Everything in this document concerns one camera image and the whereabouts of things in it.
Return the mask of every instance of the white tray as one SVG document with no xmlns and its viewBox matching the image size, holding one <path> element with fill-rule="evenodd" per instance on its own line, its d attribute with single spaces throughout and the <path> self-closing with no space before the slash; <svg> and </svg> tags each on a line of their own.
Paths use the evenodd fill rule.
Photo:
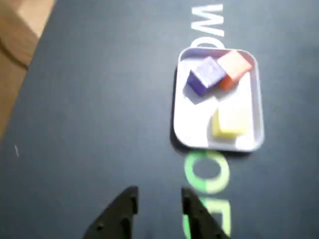
<svg viewBox="0 0 319 239">
<path fill-rule="evenodd" d="M 232 91 L 213 90 L 203 99 L 186 84 L 190 69 L 202 59 L 207 56 L 216 59 L 231 50 L 195 47 L 183 50 L 179 56 L 173 127 L 178 140 L 188 147 L 250 152 L 258 149 L 264 141 L 258 63 L 249 52 L 237 50 L 253 67 Z M 248 133 L 235 139 L 213 137 L 212 116 L 218 104 L 231 100 L 248 106 L 251 121 Z"/>
</svg>

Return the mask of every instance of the dark gray table mat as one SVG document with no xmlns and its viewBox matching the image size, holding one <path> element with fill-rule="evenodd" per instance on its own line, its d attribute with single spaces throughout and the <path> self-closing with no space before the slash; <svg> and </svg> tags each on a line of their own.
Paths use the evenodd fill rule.
<svg viewBox="0 0 319 239">
<path fill-rule="evenodd" d="M 81 238 L 125 187 L 140 187 L 134 238 L 183 238 L 187 151 L 170 133 L 180 51 L 195 6 L 222 3 L 225 47 L 259 61 L 266 140 L 224 153 L 233 238 L 319 235 L 319 2 L 59 1 L 0 150 L 0 237 Z M 202 161 L 195 172 L 218 174 Z"/>
</svg>

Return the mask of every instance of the cube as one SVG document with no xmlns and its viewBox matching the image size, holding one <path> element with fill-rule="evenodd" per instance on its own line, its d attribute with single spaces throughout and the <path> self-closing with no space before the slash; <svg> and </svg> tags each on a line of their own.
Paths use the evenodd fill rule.
<svg viewBox="0 0 319 239">
<path fill-rule="evenodd" d="M 223 90 L 228 90 L 236 85 L 240 78 L 252 68 L 252 65 L 238 51 L 230 51 L 220 57 L 217 63 L 227 73 L 219 84 Z"/>
<path fill-rule="evenodd" d="M 199 95 L 207 91 L 226 76 L 226 72 L 212 58 L 205 58 L 198 67 L 190 71 L 187 84 Z"/>
<path fill-rule="evenodd" d="M 248 110 L 241 106 L 221 105 L 213 115 L 213 136 L 234 138 L 248 131 Z"/>
</svg>

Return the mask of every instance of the purple cube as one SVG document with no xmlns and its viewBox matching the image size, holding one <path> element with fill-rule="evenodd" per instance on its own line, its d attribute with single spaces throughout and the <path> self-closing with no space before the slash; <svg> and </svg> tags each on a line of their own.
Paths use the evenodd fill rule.
<svg viewBox="0 0 319 239">
<path fill-rule="evenodd" d="M 197 68 L 190 71 L 187 84 L 203 96 L 226 76 L 226 72 L 212 57 L 205 58 Z"/>
</svg>

